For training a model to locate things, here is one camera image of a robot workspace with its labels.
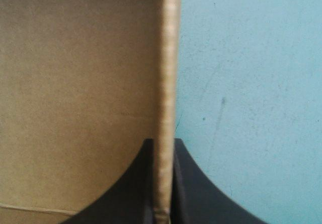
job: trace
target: blue wall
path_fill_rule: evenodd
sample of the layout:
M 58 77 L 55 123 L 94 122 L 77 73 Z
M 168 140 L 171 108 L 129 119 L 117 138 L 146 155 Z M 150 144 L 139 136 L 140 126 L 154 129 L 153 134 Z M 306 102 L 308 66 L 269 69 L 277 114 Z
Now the blue wall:
M 183 0 L 176 136 L 269 223 L 322 223 L 322 0 Z

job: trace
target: crease line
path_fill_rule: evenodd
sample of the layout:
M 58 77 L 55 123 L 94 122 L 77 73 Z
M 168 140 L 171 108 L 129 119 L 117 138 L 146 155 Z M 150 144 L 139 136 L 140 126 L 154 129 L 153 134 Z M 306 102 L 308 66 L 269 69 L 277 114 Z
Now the crease line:
M 67 216 L 73 216 L 77 213 L 74 210 L 60 210 L 60 209 L 46 209 L 41 207 L 25 207 L 25 206 L 16 206 L 0 203 L 0 208 L 2 209 L 12 209 L 12 210 L 21 210 L 21 211 L 30 211 L 30 212 L 39 212 L 39 213 L 48 213 L 48 214 L 62 214 Z

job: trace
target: wall stain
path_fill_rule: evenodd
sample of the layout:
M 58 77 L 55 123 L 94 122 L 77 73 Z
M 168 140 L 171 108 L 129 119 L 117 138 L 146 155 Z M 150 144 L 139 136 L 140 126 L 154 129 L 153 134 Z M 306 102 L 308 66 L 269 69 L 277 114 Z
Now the wall stain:
M 207 170 L 206 170 L 206 173 L 209 173 L 209 168 L 210 168 L 210 165 L 211 165 L 211 157 L 212 157 L 212 153 L 213 153 L 214 148 L 215 148 L 215 139 L 216 139 L 216 135 L 218 133 L 218 130 L 220 129 L 221 119 L 222 119 L 222 115 L 223 115 L 224 108 L 226 106 L 226 102 L 227 102 L 226 101 L 226 98 L 223 97 L 221 99 L 221 104 L 220 104 L 220 109 L 219 109 L 219 113 L 218 113 L 218 118 L 217 118 L 216 125 L 215 125 L 215 131 L 214 131 L 213 138 L 212 138 L 212 143 L 211 143 L 211 146 L 210 146 L 210 151 L 209 151 L 209 157 L 208 157 L 208 162 L 207 162 Z

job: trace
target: black object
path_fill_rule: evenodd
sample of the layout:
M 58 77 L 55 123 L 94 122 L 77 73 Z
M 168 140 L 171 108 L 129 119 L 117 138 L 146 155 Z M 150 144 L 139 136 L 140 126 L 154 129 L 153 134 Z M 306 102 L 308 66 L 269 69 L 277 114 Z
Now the black object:
M 153 141 L 147 139 L 123 176 L 98 200 L 62 224 L 153 224 Z M 176 139 L 172 224 L 265 224 L 223 194 Z

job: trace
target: cardboard box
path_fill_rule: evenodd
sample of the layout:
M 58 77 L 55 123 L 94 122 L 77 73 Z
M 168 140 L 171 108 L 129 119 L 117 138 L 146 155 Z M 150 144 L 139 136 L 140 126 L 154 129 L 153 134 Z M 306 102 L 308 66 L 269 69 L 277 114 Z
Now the cardboard box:
M 0 223 L 58 223 L 153 137 L 156 0 L 0 0 Z

